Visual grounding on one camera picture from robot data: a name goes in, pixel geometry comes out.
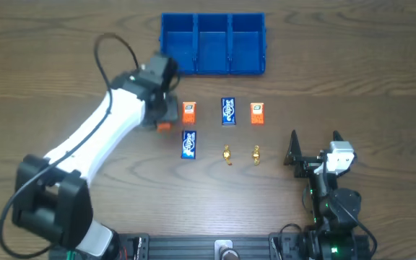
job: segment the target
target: wooden table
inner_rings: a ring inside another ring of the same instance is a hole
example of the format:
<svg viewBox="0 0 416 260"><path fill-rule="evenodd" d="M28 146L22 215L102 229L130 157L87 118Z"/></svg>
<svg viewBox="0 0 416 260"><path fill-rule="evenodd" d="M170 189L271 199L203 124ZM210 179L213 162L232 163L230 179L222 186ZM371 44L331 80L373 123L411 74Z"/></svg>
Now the wooden table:
<svg viewBox="0 0 416 260"><path fill-rule="evenodd" d="M359 217L378 239L376 258L416 258L415 0L0 1L0 213L17 163L60 144L103 99L95 37L118 33L145 62L159 49L161 12L265 12L266 73L183 79L180 100L198 103L197 159L180 159L180 132L130 133L92 186L99 221L151 235L310 225L306 181L282 161L293 129L307 155L327 148L337 129L359 155L339 185L362 194ZM109 75L133 69L117 43L104 44L101 58ZM238 125L228 129L224 96L237 98ZM265 126L250 125L251 102L265 103ZM46 245L10 221L5 233L20 252Z"/></svg>

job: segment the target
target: blue tray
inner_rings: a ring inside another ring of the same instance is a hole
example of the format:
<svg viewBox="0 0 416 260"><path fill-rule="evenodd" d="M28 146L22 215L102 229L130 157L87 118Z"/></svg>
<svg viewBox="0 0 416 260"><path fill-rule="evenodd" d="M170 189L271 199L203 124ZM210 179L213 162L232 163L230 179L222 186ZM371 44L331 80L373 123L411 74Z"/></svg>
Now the blue tray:
<svg viewBox="0 0 416 260"><path fill-rule="evenodd" d="M264 13L162 14L160 50L184 74L263 74Z"/></svg>

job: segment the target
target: orange package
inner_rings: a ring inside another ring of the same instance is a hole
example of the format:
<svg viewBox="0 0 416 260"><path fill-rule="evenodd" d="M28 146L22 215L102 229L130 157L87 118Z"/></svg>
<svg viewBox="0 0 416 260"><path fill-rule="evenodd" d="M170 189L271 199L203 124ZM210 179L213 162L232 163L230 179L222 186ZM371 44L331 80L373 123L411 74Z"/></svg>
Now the orange package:
<svg viewBox="0 0 416 260"><path fill-rule="evenodd" d="M182 124L196 123L196 102L182 102Z"/></svg>
<svg viewBox="0 0 416 260"><path fill-rule="evenodd" d="M252 103L250 105L251 124L264 125L264 103Z"/></svg>

